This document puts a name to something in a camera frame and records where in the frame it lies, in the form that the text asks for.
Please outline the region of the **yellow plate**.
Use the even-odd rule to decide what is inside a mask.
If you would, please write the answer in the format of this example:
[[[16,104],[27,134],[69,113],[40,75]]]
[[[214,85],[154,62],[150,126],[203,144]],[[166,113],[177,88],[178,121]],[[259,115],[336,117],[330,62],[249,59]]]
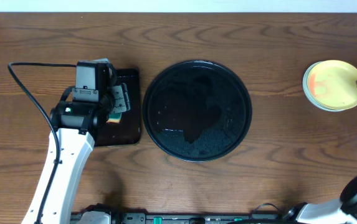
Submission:
[[[341,60],[321,61],[308,76],[312,97],[328,108],[348,110],[357,106],[357,68]]]

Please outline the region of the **green yellow sponge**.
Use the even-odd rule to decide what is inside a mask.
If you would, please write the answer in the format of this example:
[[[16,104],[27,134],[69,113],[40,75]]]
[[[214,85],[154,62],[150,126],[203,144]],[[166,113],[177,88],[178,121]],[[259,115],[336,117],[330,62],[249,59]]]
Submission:
[[[109,114],[107,123],[116,123],[118,124],[121,120],[122,113],[112,113]]]

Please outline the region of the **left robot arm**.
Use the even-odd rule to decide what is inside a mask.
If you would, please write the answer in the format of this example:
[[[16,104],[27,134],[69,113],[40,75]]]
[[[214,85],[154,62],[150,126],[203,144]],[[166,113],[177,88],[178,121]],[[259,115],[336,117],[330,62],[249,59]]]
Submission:
[[[69,223],[83,168],[99,129],[129,111],[124,84],[108,59],[82,60],[76,82],[50,112],[49,148],[24,223]]]

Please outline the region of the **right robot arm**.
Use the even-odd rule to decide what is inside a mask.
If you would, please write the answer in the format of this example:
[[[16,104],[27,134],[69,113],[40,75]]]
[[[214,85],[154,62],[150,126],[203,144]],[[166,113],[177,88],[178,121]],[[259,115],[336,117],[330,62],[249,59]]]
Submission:
[[[333,93],[357,95],[357,78],[330,78]],[[338,200],[312,204],[304,203],[289,210],[271,223],[357,223],[357,176],[343,189]]]

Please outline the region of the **light blue plate top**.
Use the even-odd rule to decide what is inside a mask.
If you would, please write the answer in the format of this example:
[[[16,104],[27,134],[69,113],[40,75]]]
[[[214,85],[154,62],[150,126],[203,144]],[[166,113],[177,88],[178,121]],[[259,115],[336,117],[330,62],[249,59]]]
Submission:
[[[309,102],[311,104],[313,104],[314,106],[316,106],[317,108],[324,110],[324,111],[329,111],[329,112],[340,112],[343,110],[338,110],[338,109],[332,109],[332,108],[328,108],[326,106],[323,106],[322,104],[320,104],[319,102],[317,102],[314,97],[312,97],[311,91],[308,89],[308,76],[310,74],[310,71],[313,67],[315,67],[317,64],[319,64],[320,62],[315,62],[314,64],[310,65],[307,70],[305,71],[304,75],[303,75],[303,80],[302,80],[302,87],[303,87],[303,91],[305,93],[306,98],[309,100]]]

